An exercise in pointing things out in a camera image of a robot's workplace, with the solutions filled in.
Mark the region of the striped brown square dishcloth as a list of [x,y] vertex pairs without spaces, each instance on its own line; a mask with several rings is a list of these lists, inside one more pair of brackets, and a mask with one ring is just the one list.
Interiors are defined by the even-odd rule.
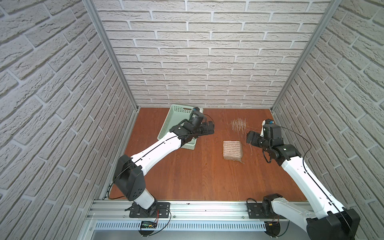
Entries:
[[243,150],[240,141],[223,141],[223,158],[225,160],[237,161],[243,164],[242,157]]

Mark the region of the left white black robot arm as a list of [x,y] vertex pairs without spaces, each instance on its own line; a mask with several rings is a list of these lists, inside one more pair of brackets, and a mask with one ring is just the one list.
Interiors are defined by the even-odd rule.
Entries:
[[157,200],[146,188],[145,175],[160,160],[173,151],[180,149],[192,139],[214,134],[214,122],[181,121],[147,149],[132,155],[123,155],[118,159],[113,184],[129,200],[144,210],[153,210]]

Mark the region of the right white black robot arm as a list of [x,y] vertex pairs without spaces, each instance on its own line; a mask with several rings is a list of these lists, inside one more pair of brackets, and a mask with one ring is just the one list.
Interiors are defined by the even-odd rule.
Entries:
[[289,174],[308,200],[313,212],[287,201],[280,194],[263,198],[262,213],[285,217],[302,228],[312,240],[355,239],[360,216],[339,202],[309,169],[295,146],[285,145],[281,136],[250,131],[246,142],[261,148]]

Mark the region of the mint green plastic basket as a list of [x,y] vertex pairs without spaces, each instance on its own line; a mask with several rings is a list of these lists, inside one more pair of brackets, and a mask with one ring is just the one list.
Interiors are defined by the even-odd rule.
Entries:
[[[191,141],[183,141],[184,135],[189,133],[183,127],[183,120],[190,122],[192,109],[189,106],[173,105],[171,107],[161,134],[158,136],[158,142],[155,144],[157,150],[172,152],[180,148],[194,148],[197,138]],[[206,121],[207,118],[204,115],[202,123]]]

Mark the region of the right controller board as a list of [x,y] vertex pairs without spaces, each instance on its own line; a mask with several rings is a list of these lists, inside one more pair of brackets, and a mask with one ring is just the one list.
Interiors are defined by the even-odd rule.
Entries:
[[281,231],[281,225],[279,222],[265,222],[265,228],[265,233],[271,238],[278,237]]

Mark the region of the left controller board with leds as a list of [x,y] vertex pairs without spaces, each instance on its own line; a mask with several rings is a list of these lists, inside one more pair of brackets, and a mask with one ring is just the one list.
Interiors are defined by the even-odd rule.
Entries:
[[140,229],[141,230],[152,230],[152,229],[156,229],[157,226],[158,226],[157,222],[141,221]]

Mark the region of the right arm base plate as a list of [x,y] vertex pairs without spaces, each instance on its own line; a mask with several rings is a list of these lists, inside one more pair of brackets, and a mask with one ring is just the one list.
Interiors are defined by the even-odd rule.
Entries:
[[283,216],[278,217],[278,215],[274,213],[269,213],[268,215],[265,215],[263,213],[262,203],[248,202],[246,203],[246,206],[247,206],[247,213],[248,213],[249,219],[253,219],[253,220],[258,219],[265,222],[268,222],[268,221],[276,222],[277,220],[280,220],[280,221],[286,220],[285,217]]

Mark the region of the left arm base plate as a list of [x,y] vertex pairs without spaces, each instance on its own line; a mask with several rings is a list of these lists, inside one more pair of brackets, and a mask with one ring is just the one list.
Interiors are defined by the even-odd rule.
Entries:
[[132,206],[127,209],[130,212],[130,218],[160,218],[167,219],[170,217],[170,206],[169,202],[155,202],[149,209],[140,207],[137,203],[133,202]]

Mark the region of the aluminium front rail frame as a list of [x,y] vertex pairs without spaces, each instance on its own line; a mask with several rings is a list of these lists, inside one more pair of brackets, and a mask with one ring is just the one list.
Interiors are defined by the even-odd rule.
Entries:
[[[150,236],[156,232],[163,233],[165,231],[265,232],[265,221],[249,219],[246,206],[248,202],[255,201],[169,201],[169,203],[171,203],[169,218],[135,219],[130,218],[130,212],[127,211],[133,202],[124,200],[96,200],[91,205],[78,239],[90,240],[96,231],[102,230],[143,231],[145,236]],[[310,213],[313,212],[309,202],[291,203],[304,208]],[[152,230],[141,230],[141,221],[157,222],[158,226]],[[279,222],[280,225],[295,225],[287,219],[285,221],[277,220],[277,222]]]

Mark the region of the right aluminium corner post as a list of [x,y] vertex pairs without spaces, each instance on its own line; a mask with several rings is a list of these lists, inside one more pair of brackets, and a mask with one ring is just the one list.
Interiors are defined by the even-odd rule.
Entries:
[[313,48],[316,46],[317,42],[319,41],[321,35],[323,34],[324,30],[328,26],[330,20],[334,16],[336,10],[342,3],[342,0],[332,0],[328,4],[322,18],[320,19],[317,27],[315,28],[313,34],[311,35],[309,41],[307,42],[303,52],[301,53],[297,63],[295,64],[294,68],[292,69],[287,81],[285,82],[283,88],[281,89],[277,99],[275,100],[273,106],[271,107],[271,112],[274,113],[280,102],[282,101],[283,96],[288,91],[288,88],[294,81],[296,75],[298,74],[299,70],[301,69],[303,63],[306,61],[310,53],[312,52]]

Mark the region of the aluminium corner post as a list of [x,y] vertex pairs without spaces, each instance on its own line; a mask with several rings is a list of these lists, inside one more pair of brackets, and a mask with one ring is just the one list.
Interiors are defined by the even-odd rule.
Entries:
[[334,16],[336,10],[342,3],[342,0],[332,0],[328,4],[322,18],[320,19],[317,27],[315,28],[313,34],[311,35],[309,41],[307,42],[303,52],[301,53],[297,63],[295,64],[294,68],[292,69],[287,81],[285,82],[283,88],[281,89],[277,99],[275,100],[273,106],[271,107],[271,112],[274,113],[280,102],[282,101],[283,96],[288,91],[288,88],[294,81],[296,75],[298,74],[299,70],[301,69],[303,63],[306,61],[310,53],[312,52],[313,48],[316,46],[317,42],[319,41],[321,35],[323,34],[324,30],[328,26],[330,20]]
[[117,55],[114,52],[113,46],[112,46],[111,41],[107,35],[107,31],[104,28],[103,22],[99,16],[97,8],[96,8],[94,2],[91,0],[84,0],[83,2],[84,2],[85,8],[87,9],[87,12],[88,12],[91,20],[95,26],[95,29],[99,35],[99,38],[100,38],[103,46],[105,47],[106,53],[107,53],[107,55],[108,55],[108,57],[112,63],[112,66],[114,67],[116,74],[117,74],[117,76],[118,76],[127,96],[128,96],[130,103],[133,106],[133,109],[136,112],[138,112],[140,110],[140,107],[137,105],[135,98],[134,98],[134,96],[133,96],[133,94],[129,88],[128,82],[127,82],[125,75],[123,73],[123,70],[120,66]]

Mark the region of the left aluminium corner post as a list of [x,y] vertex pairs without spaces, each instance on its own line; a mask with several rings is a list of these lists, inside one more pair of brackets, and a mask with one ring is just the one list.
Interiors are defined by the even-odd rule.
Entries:
[[91,20],[95,26],[95,29],[99,35],[99,38],[100,38],[103,46],[105,47],[106,53],[107,53],[107,55],[108,55],[108,57],[112,63],[112,66],[114,67],[116,74],[117,74],[117,76],[118,76],[127,96],[128,96],[130,103],[133,106],[133,109],[136,112],[138,112],[140,110],[140,107],[137,105],[135,98],[134,98],[134,96],[133,96],[133,94],[129,88],[128,82],[127,82],[125,75],[123,73],[123,70],[120,66],[117,55],[114,52],[113,46],[112,46],[111,41],[107,35],[107,31],[104,28],[103,22],[99,16],[97,8],[96,8],[94,2],[91,0],[84,0],[83,2],[84,2],[85,8],[87,9],[87,12],[88,12]]

